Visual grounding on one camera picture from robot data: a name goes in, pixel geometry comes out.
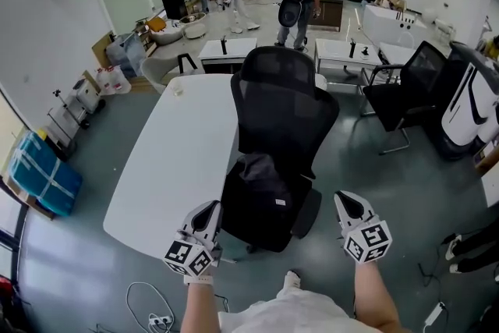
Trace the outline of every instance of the white shirt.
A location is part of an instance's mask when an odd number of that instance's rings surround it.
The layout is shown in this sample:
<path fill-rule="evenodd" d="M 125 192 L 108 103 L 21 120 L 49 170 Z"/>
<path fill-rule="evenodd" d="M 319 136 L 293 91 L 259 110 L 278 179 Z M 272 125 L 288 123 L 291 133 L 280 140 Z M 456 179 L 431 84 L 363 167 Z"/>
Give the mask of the white shirt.
<path fill-rule="evenodd" d="M 238 314 L 218 313 L 221 333 L 380 333 L 349 318 L 332 299 L 292 289 Z"/>

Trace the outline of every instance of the white pants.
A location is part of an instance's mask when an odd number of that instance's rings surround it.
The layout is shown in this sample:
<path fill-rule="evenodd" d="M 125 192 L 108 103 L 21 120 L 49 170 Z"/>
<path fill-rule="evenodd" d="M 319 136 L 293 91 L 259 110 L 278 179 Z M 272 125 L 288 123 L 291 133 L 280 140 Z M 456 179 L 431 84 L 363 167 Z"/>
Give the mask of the white pants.
<path fill-rule="evenodd" d="M 248 28 L 248 23 L 254 23 L 250 16 L 248 16 L 248 12 L 246 11 L 246 7 L 244 6 L 243 0 L 231 0 L 230 6 L 228 7 L 228 25 L 231 28 L 237 27 L 237 23 L 235 22 L 234 10 L 237 10 L 239 15 L 241 16 L 241 25 L 243 28 Z"/>
<path fill-rule="evenodd" d="M 332 299 L 288 287 L 238 314 L 218 313 L 221 333 L 380 333 L 350 319 Z"/>

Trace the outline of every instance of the black office chair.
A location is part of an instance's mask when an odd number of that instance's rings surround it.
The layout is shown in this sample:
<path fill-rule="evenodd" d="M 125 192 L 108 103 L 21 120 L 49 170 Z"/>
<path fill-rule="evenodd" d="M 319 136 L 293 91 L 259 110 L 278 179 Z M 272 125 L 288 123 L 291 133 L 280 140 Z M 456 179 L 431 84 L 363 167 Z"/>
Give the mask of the black office chair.
<path fill-rule="evenodd" d="M 377 115 L 384 129 L 391 133 L 384 143 L 388 145 L 393 133 L 402 132 L 406 145 L 390 150 L 382 150 L 380 155 L 400 151 L 410 146 L 411 141 L 405 128 L 420 126 L 429 120 L 436 111 L 437 95 L 433 88 L 446 63 L 440 51 L 428 42 L 422 42 L 414 55 L 404 66 L 378 66 L 374 69 L 369 86 L 363 88 L 366 98 L 360 115 Z M 400 84 L 386 83 L 373 85 L 380 71 L 400 69 Z M 373 112 L 366 112 L 369 102 Z"/>
<path fill-rule="evenodd" d="M 309 56 L 274 46 L 251 51 L 231 86 L 239 151 L 270 155 L 291 201 L 280 204 L 272 190 L 252 191 L 240 176 L 245 164 L 238 160 L 225 181 L 221 227 L 251 248 L 281 252 L 292 235 L 308 233 L 319 211 L 312 163 L 338 117 L 338 102 L 315 87 Z"/>

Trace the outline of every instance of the white desk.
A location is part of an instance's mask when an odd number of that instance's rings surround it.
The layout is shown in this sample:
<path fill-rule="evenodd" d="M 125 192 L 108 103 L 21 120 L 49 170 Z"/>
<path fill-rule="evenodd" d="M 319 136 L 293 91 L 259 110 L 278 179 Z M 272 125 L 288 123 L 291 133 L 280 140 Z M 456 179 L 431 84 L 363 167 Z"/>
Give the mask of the white desk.
<path fill-rule="evenodd" d="M 104 220 L 123 244 L 163 258 L 184 217 L 220 200 L 237 129 L 231 75 L 174 78 L 126 162 Z M 175 96 L 172 82 L 183 92 Z"/>
<path fill-rule="evenodd" d="M 320 72 L 320 65 L 323 60 L 333 62 L 335 65 L 356 67 L 358 69 L 374 69 L 375 66 L 382 64 L 380 58 L 377 56 L 377 50 L 373 45 L 358 43 L 352 58 L 349 57 L 350 48 L 350 42 L 316 39 L 315 60 L 317 73 Z M 366 59 L 360 57 L 361 51 L 364 48 L 367 48 L 369 52 L 369 57 Z"/>
<path fill-rule="evenodd" d="M 396 44 L 403 40 L 414 48 L 417 48 L 428 35 L 431 35 L 426 25 L 414 15 L 404 13 L 404 20 L 396 19 L 397 15 L 398 12 L 395 10 L 366 5 L 362 21 L 364 34 L 376 46 L 379 46 L 380 42 Z"/>
<path fill-rule="evenodd" d="M 228 39 L 225 43 L 227 54 L 224 55 L 220 41 L 208 41 L 198 59 L 206 73 L 235 73 L 241 68 L 248 53 L 256 47 L 255 37 Z"/>
<path fill-rule="evenodd" d="M 416 52 L 415 49 L 403 48 L 402 46 L 395 46 L 394 44 L 384 42 L 380 43 L 380 50 L 390 64 L 401 64 L 403 66 L 407 64 Z"/>
<path fill-rule="evenodd" d="M 499 203 L 499 164 L 496 164 L 482 177 L 483 191 L 487 206 Z"/>

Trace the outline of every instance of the blue storage box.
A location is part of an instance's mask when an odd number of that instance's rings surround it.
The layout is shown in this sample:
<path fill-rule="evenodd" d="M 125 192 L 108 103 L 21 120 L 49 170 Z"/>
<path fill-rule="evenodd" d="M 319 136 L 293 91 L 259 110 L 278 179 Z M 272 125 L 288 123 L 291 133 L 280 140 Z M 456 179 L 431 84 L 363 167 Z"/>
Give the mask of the blue storage box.
<path fill-rule="evenodd" d="M 9 162 L 9 175 L 31 196 L 57 215 L 71 213 L 83 179 L 59 160 L 34 132 L 21 139 Z"/>

